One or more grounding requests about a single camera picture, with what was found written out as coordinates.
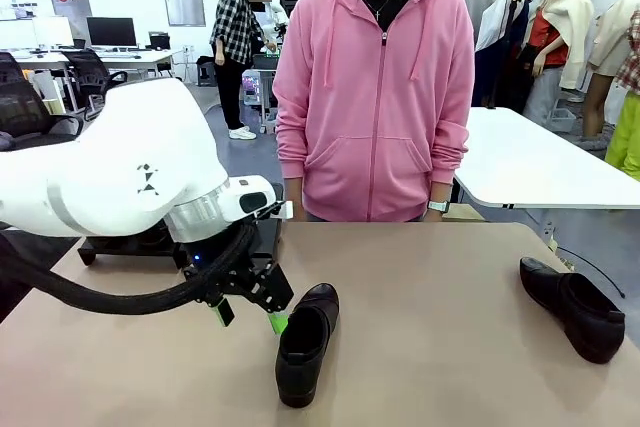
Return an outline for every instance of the person in plaid shirt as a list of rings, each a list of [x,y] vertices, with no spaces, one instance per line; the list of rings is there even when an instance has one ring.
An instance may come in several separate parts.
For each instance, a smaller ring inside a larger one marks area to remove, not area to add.
[[[271,0],[251,0],[263,2]],[[242,73],[252,63],[252,38],[266,39],[255,14],[251,10],[250,0],[220,0],[216,9],[216,23],[211,35],[220,92],[220,104],[224,120],[229,128],[229,137],[238,140],[253,140],[256,134],[240,121],[240,87]],[[265,44],[275,50],[272,42]]]
[[[629,43],[631,53],[616,75],[616,82],[629,92],[605,161],[640,180],[640,10],[631,17]]]

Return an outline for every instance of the gray shirt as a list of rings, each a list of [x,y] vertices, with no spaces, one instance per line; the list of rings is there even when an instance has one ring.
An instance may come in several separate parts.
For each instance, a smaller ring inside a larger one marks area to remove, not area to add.
[[[473,42],[478,42],[478,33],[480,32],[480,24],[482,24],[482,13],[487,10],[495,0],[464,0],[467,4],[467,10],[473,24]]]

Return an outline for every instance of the black shoe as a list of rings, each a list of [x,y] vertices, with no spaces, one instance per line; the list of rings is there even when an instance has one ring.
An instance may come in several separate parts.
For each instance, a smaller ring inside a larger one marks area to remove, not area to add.
[[[318,284],[302,297],[289,316],[276,359],[276,382],[283,404],[300,408],[313,401],[339,309],[336,289],[330,284]]]
[[[556,316],[573,348],[589,362],[606,364],[624,340],[624,314],[582,274],[561,274],[542,262],[520,259],[527,293]]]

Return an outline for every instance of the plaid shirt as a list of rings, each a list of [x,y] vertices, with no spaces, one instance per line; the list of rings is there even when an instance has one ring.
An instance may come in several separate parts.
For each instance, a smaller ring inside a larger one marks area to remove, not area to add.
[[[640,95],[640,10],[631,17],[629,28],[631,53],[618,70],[616,81],[625,89]]]
[[[216,9],[216,23],[211,34],[215,50],[216,40],[222,40],[225,55],[241,64],[251,60],[251,36],[264,39],[249,0],[220,0]]]

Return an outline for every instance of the hoodie zipper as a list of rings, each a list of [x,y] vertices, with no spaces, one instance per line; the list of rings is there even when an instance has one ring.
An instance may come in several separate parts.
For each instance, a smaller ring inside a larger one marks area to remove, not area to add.
[[[376,107],[373,111],[373,139],[371,148],[371,172],[369,174],[369,205],[367,207],[367,222],[371,222],[371,210],[373,207],[373,180],[376,171],[376,150],[378,147],[378,123],[380,122],[380,97],[382,95],[382,74],[384,72],[384,59],[387,52],[387,32],[382,33],[382,52],[380,53],[380,66],[378,69],[378,88],[376,91]]]

